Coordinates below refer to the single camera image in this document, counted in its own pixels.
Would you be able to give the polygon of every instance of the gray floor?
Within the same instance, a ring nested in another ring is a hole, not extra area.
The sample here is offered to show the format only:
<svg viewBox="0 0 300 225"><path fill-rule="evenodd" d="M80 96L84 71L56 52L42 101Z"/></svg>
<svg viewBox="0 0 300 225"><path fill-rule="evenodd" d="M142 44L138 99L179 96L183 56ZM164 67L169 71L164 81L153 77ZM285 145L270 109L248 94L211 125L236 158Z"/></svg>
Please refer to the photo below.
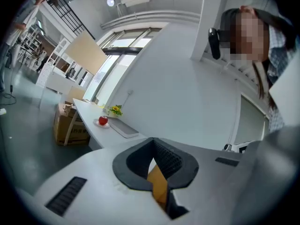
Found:
<svg viewBox="0 0 300 225"><path fill-rule="evenodd" d="M60 95L46 89L39 109L42 88L33 83L38 75L27 67L17 71L18 68L13 82L17 103L0 105L7 110L1 116L4 135L1 158L15 185L33 195L48 177L91 150L87 145L56 145L53 120ZM11 70L6 68L6 92L9 92L10 75ZM12 101L0 99L0 103Z"/></svg>

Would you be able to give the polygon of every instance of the cable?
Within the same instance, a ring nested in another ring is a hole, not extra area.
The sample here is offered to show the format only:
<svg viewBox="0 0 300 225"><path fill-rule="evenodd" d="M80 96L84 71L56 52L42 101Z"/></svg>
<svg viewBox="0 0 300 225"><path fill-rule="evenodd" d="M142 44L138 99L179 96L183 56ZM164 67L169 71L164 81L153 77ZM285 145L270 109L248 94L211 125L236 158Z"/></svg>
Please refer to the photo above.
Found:
<svg viewBox="0 0 300 225"><path fill-rule="evenodd" d="M0 105L13 105L13 104L16 104L17 103L17 99L13 96L13 75L14 75L14 71L15 71L15 66L13 67L13 70L11 72L11 77L10 77L10 94L9 93L3 93L2 96L4 98L7 98L7 99L11 99L13 98L15 101L12 102L12 103L1 103Z"/></svg>

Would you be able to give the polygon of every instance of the white wall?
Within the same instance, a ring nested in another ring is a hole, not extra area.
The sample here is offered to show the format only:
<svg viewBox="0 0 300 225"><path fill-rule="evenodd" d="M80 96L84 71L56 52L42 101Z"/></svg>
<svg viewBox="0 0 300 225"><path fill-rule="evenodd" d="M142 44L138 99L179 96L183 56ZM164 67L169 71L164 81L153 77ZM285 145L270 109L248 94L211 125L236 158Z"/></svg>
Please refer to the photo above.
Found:
<svg viewBox="0 0 300 225"><path fill-rule="evenodd" d="M47 21L45 24L46 28L47 28L46 35L49 38L51 38L56 44L60 43L61 33L56 29L56 27L48 19L45 19L45 20Z"/></svg>
<svg viewBox="0 0 300 225"><path fill-rule="evenodd" d="M103 34L99 12L90 0L73 0L69 6L96 39Z"/></svg>
<svg viewBox="0 0 300 225"><path fill-rule="evenodd" d="M40 5L39 11L57 28L57 30L69 41L76 37L75 33L65 24L65 22L55 13L53 8L46 2Z"/></svg>
<svg viewBox="0 0 300 225"><path fill-rule="evenodd" d="M120 81L110 105L146 136L222 149L235 123L236 82L189 59L197 26L169 24L145 47Z"/></svg>

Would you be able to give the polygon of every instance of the long dark hair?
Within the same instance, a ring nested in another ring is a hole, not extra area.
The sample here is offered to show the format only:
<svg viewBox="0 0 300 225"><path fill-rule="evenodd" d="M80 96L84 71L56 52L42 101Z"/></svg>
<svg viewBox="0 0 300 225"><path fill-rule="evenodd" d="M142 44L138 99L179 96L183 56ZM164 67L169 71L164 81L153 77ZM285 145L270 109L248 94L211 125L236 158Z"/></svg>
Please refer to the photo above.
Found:
<svg viewBox="0 0 300 225"><path fill-rule="evenodd" d="M268 26L268 27L272 26L275 29L277 29L283 33L283 35L286 38L285 47L287 48L287 50L293 49L295 47L295 40L296 40L297 33L293 26L288 24L286 20L284 20L280 17L274 16L266 11L256 9L256 8L254 8L254 11L255 11L257 17L260 20L262 20L266 26ZM222 14L222 18L221 18L221 29L225 30L225 31L232 30L232 28L235 27L235 19L236 19L236 15L238 13L241 13L241 11L238 8L233 8L233 9L229 9L229 10L225 11ZM225 33L225 36L222 38L224 42L230 41L230 40L228 40L228 39L230 39L228 37L228 35L230 35L230 33L227 33L227 34ZM263 65L263 69L266 74L267 82L268 82L269 89L270 89L273 84L267 75L268 67L270 65L269 59L264 61L262 63L262 65ZM263 88L262 78L258 72L256 64L252 63L252 66L253 66L257 81L258 81L259 98L264 98L265 91ZM276 107L275 102L270 95L269 95L269 106L271 108Z"/></svg>

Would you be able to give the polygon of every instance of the woman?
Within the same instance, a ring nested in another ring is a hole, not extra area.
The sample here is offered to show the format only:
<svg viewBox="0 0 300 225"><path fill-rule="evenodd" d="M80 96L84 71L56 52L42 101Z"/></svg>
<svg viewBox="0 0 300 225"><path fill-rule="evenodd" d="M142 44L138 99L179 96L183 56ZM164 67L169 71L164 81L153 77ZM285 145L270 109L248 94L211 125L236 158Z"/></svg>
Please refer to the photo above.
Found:
<svg viewBox="0 0 300 225"><path fill-rule="evenodd" d="M40 55L43 52L42 44L40 44L37 49L32 53L31 60L29 62L29 68L33 68L36 62L39 60Z"/></svg>
<svg viewBox="0 0 300 225"><path fill-rule="evenodd" d="M293 26L280 17L250 6L229 9L222 14L219 39L222 47L230 47L231 54L241 54L253 61L260 98L264 98L265 91L258 65L254 62L262 63L270 89L296 52ZM269 130L273 132L282 128L284 122L270 96L269 106Z"/></svg>
<svg viewBox="0 0 300 225"><path fill-rule="evenodd" d="M43 69L43 67L44 67L45 63L47 62L48 58L49 58L49 56L45 56L45 58L42 60L41 65L36 70L37 73L39 73Z"/></svg>

